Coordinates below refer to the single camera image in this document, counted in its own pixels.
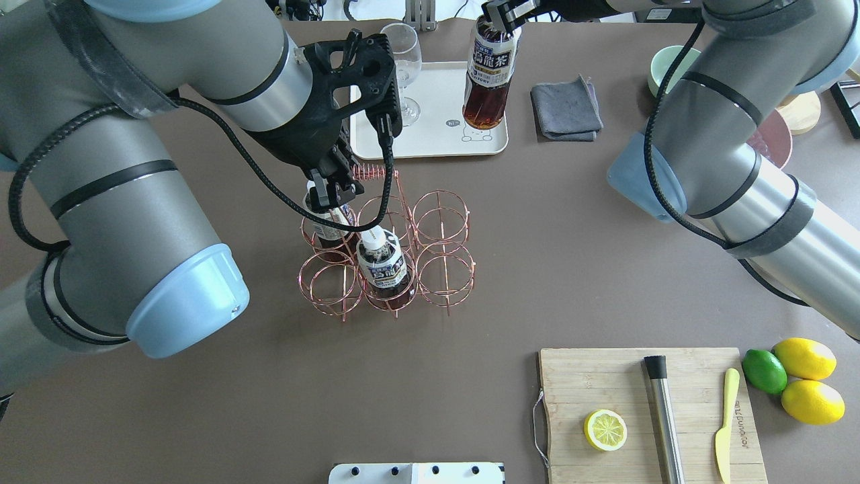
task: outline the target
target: knife handle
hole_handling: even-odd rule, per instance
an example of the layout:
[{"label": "knife handle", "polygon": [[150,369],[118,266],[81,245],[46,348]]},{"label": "knife handle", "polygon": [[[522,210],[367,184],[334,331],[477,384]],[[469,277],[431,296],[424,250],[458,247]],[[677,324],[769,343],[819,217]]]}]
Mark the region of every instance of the knife handle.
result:
[{"label": "knife handle", "polygon": [[737,369],[726,370],[726,381],[722,387],[722,424],[728,425],[732,420],[734,402],[738,399],[738,386],[740,385],[740,374]]}]

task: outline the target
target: bottle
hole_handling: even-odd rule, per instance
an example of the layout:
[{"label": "bottle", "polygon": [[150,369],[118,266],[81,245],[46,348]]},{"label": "bottle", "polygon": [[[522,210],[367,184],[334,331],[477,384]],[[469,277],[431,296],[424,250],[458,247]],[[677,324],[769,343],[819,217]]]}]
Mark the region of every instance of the bottle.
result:
[{"label": "bottle", "polygon": [[[304,196],[304,209],[321,219],[332,220],[333,222],[342,224],[342,225],[355,225],[355,212],[349,207],[348,204],[344,203],[338,208],[332,208],[331,210],[323,210],[320,212],[315,212],[310,209],[310,189],[315,185],[312,181],[308,182],[308,193]],[[320,246],[323,249],[333,249],[343,253],[345,257],[337,257],[333,254],[325,254],[321,256],[323,259],[329,262],[343,262],[353,257],[355,253],[355,246],[359,241],[359,235],[356,232],[347,232],[345,230],[339,230],[331,226],[325,226],[321,223],[315,222],[311,220],[311,223],[314,226],[314,233],[316,234],[316,238],[320,241]]]},{"label": "bottle", "polygon": [[370,286],[371,304],[396,310],[415,296],[412,270],[400,250],[400,240],[380,226],[361,233],[358,245],[359,269]]},{"label": "bottle", "polygon": [[472,29],[463,118],[475,129],[496,127],[505,115],[507,90],[519,47],[520,29],[500,32],[479,16]]}]

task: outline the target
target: metal muddler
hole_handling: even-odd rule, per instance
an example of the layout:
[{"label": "metal muddler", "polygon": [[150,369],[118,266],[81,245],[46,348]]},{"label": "metal muddler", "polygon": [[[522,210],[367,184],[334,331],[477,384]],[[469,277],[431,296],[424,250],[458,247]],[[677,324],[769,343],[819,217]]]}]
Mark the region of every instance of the metal muddler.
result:
[{"label": "metal muddler", "polygon": [[684,484],[684,471],[681,470],[681,453],[678,435],[675,432],[675,418],[672,414],[672,401],[669,399],[669,381],[666,376],[666,357],[663,355],[645,357],[645,368],[651,380],[651,389],[660,423],[660,443],[663,445],[665,467],[663,478],[669,484]]}]

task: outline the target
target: pink bowl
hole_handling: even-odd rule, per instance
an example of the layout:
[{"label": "pink bowl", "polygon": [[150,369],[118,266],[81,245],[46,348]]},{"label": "pink bowl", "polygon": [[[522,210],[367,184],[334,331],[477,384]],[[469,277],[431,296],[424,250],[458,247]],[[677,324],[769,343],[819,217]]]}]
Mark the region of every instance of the pink bowl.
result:
[{"label": "pink bowl", "polygon": [[791,157],[791,131],[783,117],[774,110],[759,129],[746,141],[749,146],[769,159],[780,170]]}]

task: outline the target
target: yellow knife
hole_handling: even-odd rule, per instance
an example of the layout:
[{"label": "yellow knife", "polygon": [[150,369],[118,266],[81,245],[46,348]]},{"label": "yellow knife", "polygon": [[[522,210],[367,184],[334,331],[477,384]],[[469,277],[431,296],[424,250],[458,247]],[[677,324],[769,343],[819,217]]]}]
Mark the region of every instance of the yellow knife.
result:
[{"label": "yellow knife", "polygon": [[738,398],[738,385],[740,385],[740,374],[737,369],[726,370],[726,381],[722,387],[722,428],[714,434],[714,448],[716,449],[716,468],[720,471],[720,478],[726,484],[731,484],[731,469],[728,466],[728,448],[732,443],[732,413],[734,412],[734,401]]}]

